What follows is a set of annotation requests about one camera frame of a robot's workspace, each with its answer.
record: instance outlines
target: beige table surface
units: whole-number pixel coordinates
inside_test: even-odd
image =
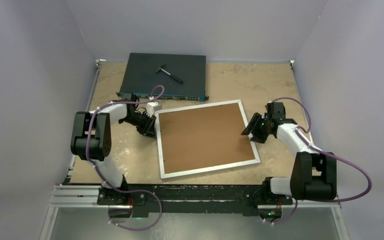
[[[123,82],[127,63],[106,62],[103,64],[90,109],[117,99]],[[294,75],[288,63],[207,63],[206,65],[207,102],[158,100],[163,109],[172,109],[205,103],[215,103],[240,99],[248,121],[255,112],[264,114],[268,101],[278,97],[298,99]],[[307,126],[300,106],[285,100],[286,116],[299,125]],[[136,132],[136,127],[128,124],[111,126],[111,156],[118,170],[128,183],[162,183],[158,160],[157,140]],[[261,184],[265,177],[290,176],[295,156],[287,147],[272,135],[265,144],[256,144],[261,163],[254,166],[236,168],[215,173],[206,173],[182,179],[171,179],[171,184]],[[100,183],[93,168],[76,157],[71,183]]]

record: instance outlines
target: white wall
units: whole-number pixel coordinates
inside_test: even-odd
[[[343,203],[352,239],[384,239],[384,1],[329,0],[294,64],[315,143],[367,170]],[[340,197],[365,178],[338,164]]]
[[[66,0],[97,59],[130,52],[210,61],[294,59],[327,0]]]
[[[39,238],[94,65],[64,0],[0,0],[0,240]]]

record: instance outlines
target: brown board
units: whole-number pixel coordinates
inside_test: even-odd
[[[255,160],[239,104],[159,113],[164,173]]]

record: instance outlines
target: purple cable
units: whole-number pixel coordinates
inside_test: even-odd
[[[330,158],[333,158],[333,159],[336,159],[344,164],[347,164],[355,169],[357,169],[358,171],[360,171],[367,179],[367,188],[366,190],[364,190],[363,192],[355,195],[355,196],[350,196],[350,197],[346,197],[346,198],[342,198],[342,199],[334,199],[334,200],[329,200],[329,201],[320,201],[320,202],[328,202],[328,203],[341,203],[341,202],[347,202],[347,201],[352,201],[352,200],[356,200],[356,199],[359,199],[361,197],[363,197],[364,195],[368,194],[370,192],[370,190],[372,190],[372,179],[370,178],[369,174],[364,170],[362,169],[360,166],[358,166],[357,164],[355,163],[352,163],[351,161],[348,161],[340,156],[335,156],[333,154],[330,154],[328,152],[325,152],[323,150],[320,150],[318,149],[317,147],[314,147],[312,144],[310,144],[310,142],[308,142],[301,134],[300,134],[300,131],[299,130],[302,130],[303,132],[305,132],[306,134],[308,134],[311,130],[311,117],[310,117],[310,113],[309,111],[307,110],[307,108],[298,100],[296,100],[295,98],[292,98],[292,97],[279,97],[279,98],[276,98],[274,100],[272,100],[272,102],[276,102],[278,100],[282,100],[282,99],[288,99],[288,100],[292,100],[296,103],[298,103],[299,105],[301,105],[302,109],[304,109],[305,111],[305,114],[307,115],[307,119],[308,119],[308,129],[306,130],[305,128],[303,128],[302,126],[296,126],[295,128],[295,134],[308,146],[308,148],[310,148],[311,150],[313,151],[316,151],[318,152],[319,154],[323,154],[325,156],[328,156]],[[289,219],[292,214],[295,213],[295,211],[297,210],[297,207],[298,207],[298,201],[295,200],[295,207],[293,208],[292,212],[286,216],[285,218],[283,218],[282,220],[279,220],[277,222],[271,222],[272,224],[280,224],[280,223],[283,223],[284,221],[286,221],[287,219]]]
[[[92,117],[90,118],[90,123],[89,123],[89,129],[88,129],[88,133],[87,133],[87,141],[86,141],[86,159],[87,161],[89,161],[93,167],[95,168],[96,170],[96,173],[99,175],[99,177],[102,179],[102,181],[104,181],[108,186],[110,186],[113,190],[115,190],[116,192],[118,193],[122,193],[122,194],[131,194],[131,193],[137,193],[137,192],[142,192],[142,193],[147,193],[147,194],[150,194],[152,195],[158,202],[158,205],[159,205],[159,214],[158,214],[158,217],[156,218],[156,220],[149,226],[146,226],[146,227],[141,227],[141,228],[133,228],[133,227],[128,227],[128,226],[123,226],[123,225],[120,225],[118,223],[116,223],[115,221],[113,221],[111,218],[109,218],[109,222],[114,224],[115,226],[119,227],[119,228],[122,228],[122,229],[126,229],[126,230],[130,230],[130,231],[144,231],[144,230],[148,230],[150,228],[152,228],[153,226],[155,226],[158,221],[161,219],[161,216],[163,215],[163,206],[161,205],[161,201],[160,199],[157,197],[157,195],[155,195],[153,192],[150,192],[148,190],[130,190],[130,191],[123,191],[123,190],[120,190],[118,189],[115,185],[113,185],[111,182],[109,182],[101,173],[101,171],[99,170],[96,162],[92,161],[92,159],[90,158],[89,156],[89,148],[90,148],[90,143],[91,143],[91,133],[92,133],[92,126],[94,124],[94,120],[95,120],[95,117],[96,115],[103,109],[109,107],[109,106],[112,106],[112,105],[117,105],[117,104],[146,104],[146,103],[150,103],[150,102],[154,102],[155,100],[161,98],[161,96],[164,94],[164,86],[162,85],[157,85],[155,86],[153,89],[152,89],[152,92],[151,92],[151,96],[153,95],[154,91],[157,89],[157,88],[161,88],[161,93],[154,99],[152,100],[148,100],[148,101],[142,101],[142,102],[137,102],[137,101],[116,101],[116,102],[113,102],[113,103],[108,103],[100,108],[98,108],[93,114],[92,114]]]

